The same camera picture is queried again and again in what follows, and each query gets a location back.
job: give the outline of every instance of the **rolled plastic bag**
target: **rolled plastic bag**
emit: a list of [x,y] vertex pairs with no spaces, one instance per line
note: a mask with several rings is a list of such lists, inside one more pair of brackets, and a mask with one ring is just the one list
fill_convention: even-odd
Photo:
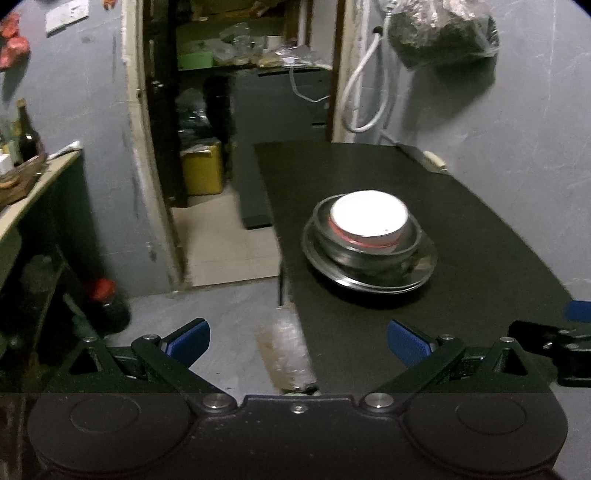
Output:
[[256,332],[256,341],[276,388],[305,392],[316,384],[295,305],[287,303],[264,319]]

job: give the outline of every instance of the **wooden door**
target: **wooden door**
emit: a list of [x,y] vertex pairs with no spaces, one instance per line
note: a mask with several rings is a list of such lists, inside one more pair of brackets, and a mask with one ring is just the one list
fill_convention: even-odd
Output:
[[144,3],[144,64],[150,127],[160,185],[167,207],[186,207],[175,98],[178,95],[176,2]]

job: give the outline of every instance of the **stainless steel dish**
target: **stainless steel dish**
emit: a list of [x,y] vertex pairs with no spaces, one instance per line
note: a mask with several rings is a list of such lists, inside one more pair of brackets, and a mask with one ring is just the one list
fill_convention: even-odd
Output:
[[314,221],[310,219],[301,241],[304,255],[321,274],[352,290],[389,295],[413,291],[428,282],[437,264],[435,245],[426,234],[421,236],[406,271],[400,274],[398,270],[386,270],[377,275],[337,264],[324,252],[318,237]]
[[360,248],[337,235],[329,225],[330,209],[342,195],[320,202],[314,209],[311,224],[316,241],[324,253],[343,267],[367,275],[387,271],[390,275],[402,275],[408,270],[410,258],[423,239],[423,230],[411,215],[407,231],[401,243],[388,248]]

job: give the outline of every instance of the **cabinet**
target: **cabinet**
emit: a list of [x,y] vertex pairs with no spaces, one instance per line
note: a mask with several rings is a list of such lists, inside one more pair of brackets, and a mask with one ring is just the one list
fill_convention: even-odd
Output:
[[[295,83],[303,95],[329,95],[332,73],[296,69]],[[271,224],[267,194],[254,145],[290,140],[325,140],[329,100],[311,103],[292,90],[288,69],[243,70],[233,76],[233,172],[246,228]]]

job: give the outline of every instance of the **metal plate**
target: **metal plate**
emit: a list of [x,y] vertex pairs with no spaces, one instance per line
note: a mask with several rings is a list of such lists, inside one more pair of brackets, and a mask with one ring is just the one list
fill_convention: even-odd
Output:
[[413,254],[412,266],[404,275],[386,273],[364,277],[357,271],[347,270],[337,265],[322,251],[315,238],[312,219],[304,227],[301,246],[308,261],[324,276],[346,288],[367,293],[397,295],[416,290],[425,285],[437,264],[435,244],[427,235],[423,235],[423,240]]

